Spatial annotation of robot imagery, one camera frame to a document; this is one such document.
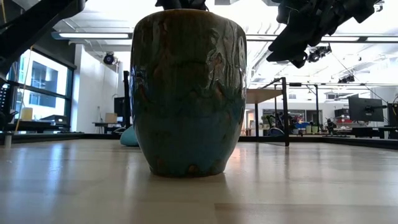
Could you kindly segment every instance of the black robotic arm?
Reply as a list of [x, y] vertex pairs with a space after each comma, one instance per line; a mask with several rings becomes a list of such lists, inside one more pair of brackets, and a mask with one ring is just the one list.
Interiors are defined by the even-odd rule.
[[[87, 0], [41, 0], [23, 15], [0, 26], [0, 86], [12, 63], [40, 37], [64, 18], [81, 12]], [[168, 9], [207, 10], [206, 0], [157, 0]], [[316, 46], [324, 35], [332, 35], [350, 18], [363, 22], [374, 13], [380, 0], [272, 0], [279, 3], [277, 21], [287, 27], [270, 45], [270, 62], [290, 60], [304, 66], [308, 45]]]

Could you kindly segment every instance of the window frame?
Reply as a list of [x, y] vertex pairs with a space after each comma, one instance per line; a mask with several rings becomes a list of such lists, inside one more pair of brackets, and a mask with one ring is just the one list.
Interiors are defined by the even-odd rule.
[[[43, 52], [38, 51], [37, 49], [33, 48], [32, 49], [33, 52], [40, 54], [41, 56], [47, 57], [50, 60], [53, 60], [56, 63], [59, 63], [60, 65], [63, 65], [65, 67], [68, 68], [68, 75], [67, 75], [67, 86], [66, 86], [66, 92], [65, 95], [59, 94], [59, 93], [55, 93], [52, 91], [48, 91], [48, 90], [44, 90], [41, 88], [37, 88], [37, 87], [33, 87], [30, 85], [26, 85], [25, 89], [32, 91], [32, 92], [36, 92], [36, 93], [41, 93], [43, 95], [47, 95], [47, 96], [54, 96], [56, 98], [62, 98], [65, 100], [65, 108], [64, 108], [64, 116], [67, 117], [67, 124], [68, 126], [70, 126], [70, 116], [71, 116], [71, 111], [72, 111], [72, 92], [73, 92], [73, 76], [75, 74], [75, 68], [62, 63], [61, 61], [53, 58], [50, 55], [44, 54]], [[16, 66], [16, 74], [19, 74], [19, 62], [20, 62], [21, 58], [19, 57], [18, 60], [16, 62], [14, 62], [13, 66]], [[10, 86], [10, 97], [11, 99], [9, 99], [11, 101], [11, 106], [10, 106], [10, 110], [16, 110], [16, 100], [17, 100], [17, 90], [18, 88], [23, 89], [24, 88], [24, 84], [23, 83], [19, 83], [17, 81], [17, 75], [16, 75], [13, 71], [13, 68], [10, 68], [10, 76], [9, 79], [7, 81], [7, 84], [9, 84]]]

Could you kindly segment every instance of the blue glazed vase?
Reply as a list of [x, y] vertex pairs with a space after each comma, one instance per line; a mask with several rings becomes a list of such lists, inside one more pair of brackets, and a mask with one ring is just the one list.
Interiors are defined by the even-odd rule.
[[137, 24], [131, 55], [134, 128], [151, 172], [223, 172], [243, 123], [242, 28], [210, 12], [162, 11]]

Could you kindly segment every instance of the wall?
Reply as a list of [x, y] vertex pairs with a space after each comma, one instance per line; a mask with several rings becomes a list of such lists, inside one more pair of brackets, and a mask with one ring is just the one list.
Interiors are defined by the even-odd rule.
[[118, 74], [114, 68], [101, 63], [101, 59], [91, 56], [83, 45], [76, 45], [77, 69], [73, 81], [72, 131], [98, 132], [93, 122], [100, 121], [99, 112], [103, 119], [106, 113], [113, 113]]

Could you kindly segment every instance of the ceiling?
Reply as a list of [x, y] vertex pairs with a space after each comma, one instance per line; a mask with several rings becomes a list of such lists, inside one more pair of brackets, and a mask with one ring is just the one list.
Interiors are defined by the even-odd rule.
[[[27, 9], [39, 0], [14, 1]], [[60, 32], [132, 32], [143, 17], [162, 10], [154, 6], [155, 2], [89, 0], [83, 12], [59, 22], [54, 29]], [[362, 24], [352, 19], [340, 26], [336, 33], [397, 35], [398, 28], [393, 21], [398, 19], [395, 12], [398, 2], [385, 2], [381, 12], [375, 13]], [[216, 6], [215, 0], [206, 0], [206, 5], [211, 12], [237, 22], [247, 34], [279, 34], [285, 27], [275, 20], [277, 7], [267, 6], [262, 0], [238, 0], [229, 6]], [[85, 44], [86, 49], [98, 57], [102, 57], [104, 52], [116, 52], [120, 60], [129, 64], [131, 40], [72, 41]], [[308, 63], [299, 70], [289, 64], [266, 62], [264, 53], [267, 45], [267, 42], [248, 42], [251, 88], [263, 86], [275, 77], [282, 76], [287, 77], [288, 82], [336, 82], [338, 77], [348, 74], [345, 67], [355, 72], [361, 82], [380, 83], [380, 76], [370, 75], [371, 71], [380, 71], [381, 66], [395, 68], [398, 57], [398, 44], [331, 44], [333, 55], [327, 55], [317, 63]]]

